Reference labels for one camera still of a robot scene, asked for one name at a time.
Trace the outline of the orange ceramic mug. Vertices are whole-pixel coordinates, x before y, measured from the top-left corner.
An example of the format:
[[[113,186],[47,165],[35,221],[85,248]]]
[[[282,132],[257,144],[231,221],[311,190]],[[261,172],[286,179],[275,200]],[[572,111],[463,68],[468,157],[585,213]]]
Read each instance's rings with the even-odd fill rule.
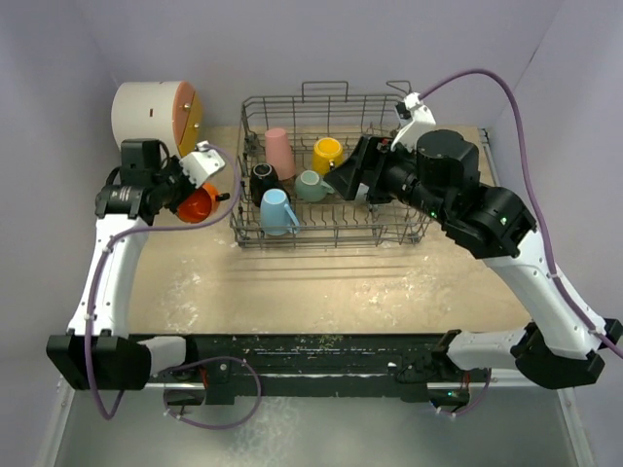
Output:
[[[214,185],[204,183],[178,206],[175,214],[187,224],[201,223],[215,214],[220,204],[229,198],[229,193],[220,192]]]

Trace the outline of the light blue ceramic mug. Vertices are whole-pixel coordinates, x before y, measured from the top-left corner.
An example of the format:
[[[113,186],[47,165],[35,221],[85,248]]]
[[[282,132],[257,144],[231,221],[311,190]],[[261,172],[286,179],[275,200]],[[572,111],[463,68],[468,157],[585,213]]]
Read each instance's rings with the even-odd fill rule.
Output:
[[[299,233],[300,222],[285,191],[265,191],[260,205],[260,225],[264,234],[270,236]]]

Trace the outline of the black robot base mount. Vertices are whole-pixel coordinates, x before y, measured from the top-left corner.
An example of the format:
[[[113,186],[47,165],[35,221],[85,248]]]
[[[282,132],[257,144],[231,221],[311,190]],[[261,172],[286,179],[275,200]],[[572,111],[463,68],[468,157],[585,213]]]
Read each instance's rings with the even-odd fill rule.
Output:
[[[436,355],[439,334],[196,334],[187,336],[187,362],[197,369],[164,371],[151,387],[186,390],[208,405],[241,396],[397,398],[426,402],[449,390],[466,402],[465,388],[487,379],[484,369],[462,371]]]

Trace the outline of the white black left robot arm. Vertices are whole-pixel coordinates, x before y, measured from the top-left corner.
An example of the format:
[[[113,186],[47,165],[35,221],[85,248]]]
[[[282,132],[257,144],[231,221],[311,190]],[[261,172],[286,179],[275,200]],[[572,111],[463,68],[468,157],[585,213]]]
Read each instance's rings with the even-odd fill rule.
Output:
[[[147,228],[192,189],[164,142],[122,142],[121,163],[95,197],[95,245],[82,297],[66,332],[46,346],[73,388],[140,390],[154,372],[150,349],[128,336],[131,288]]]

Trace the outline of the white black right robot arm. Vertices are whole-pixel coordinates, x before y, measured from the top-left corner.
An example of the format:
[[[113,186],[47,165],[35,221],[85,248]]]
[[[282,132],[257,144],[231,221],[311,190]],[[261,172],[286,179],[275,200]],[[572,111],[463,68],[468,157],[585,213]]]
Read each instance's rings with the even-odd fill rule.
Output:
[[[345,200],[361,185],[373,203],[394,199],[439,223],[446,237],[493,270],[531,321],[506,332],[447,332],[433,351],[434,373],[455,380],[475,369],[518,370],[547,389],[597,382],[605,339],[617,342],[622,325],[592,311],[579,317],[563,278],[546,267],[541,230],[522,199],[480,180],[479,151],[453,130],[421,136],[414,149],[397,140],[363,135],[325,182]]]

